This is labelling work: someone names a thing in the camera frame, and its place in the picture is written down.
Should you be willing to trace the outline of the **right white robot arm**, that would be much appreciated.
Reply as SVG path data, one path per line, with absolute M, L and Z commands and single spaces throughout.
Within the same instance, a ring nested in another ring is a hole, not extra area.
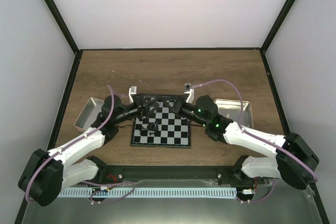
M 221 115 L 217 104 L 208 95 L 199 97 L 195 104 L 179 97 L 168 108 L 171 113 L 204 127 L 205 133 L 215 142 L 262 154 L 258 158 L 246 157 L 233 170 L 238 183 L 244 184 L 255 177 L 281 178 L 291 187 L 304 190 L 309 183 L 318 180 L 315 170 L 319 159 L 299 134 L 277 135 L 244 127 Z

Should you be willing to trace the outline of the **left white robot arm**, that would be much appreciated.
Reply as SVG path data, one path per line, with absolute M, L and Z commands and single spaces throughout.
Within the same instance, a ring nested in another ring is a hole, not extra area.
M 61 190 L 77 183 L 92 180 L 102 184 L 107 178 L 105 168 L 89 159 L 79 164 L 76 161 L 111 141 L 120 123 L 150 114 L 155 102 L 156 99 L 134 94 L 129 104 L 123 104 L 117 95 L 110 95 L 105 98 L 95 121 L 81 135 L 58 148 L 35 150 L 18 182 L 25 200 L 47 206 Z

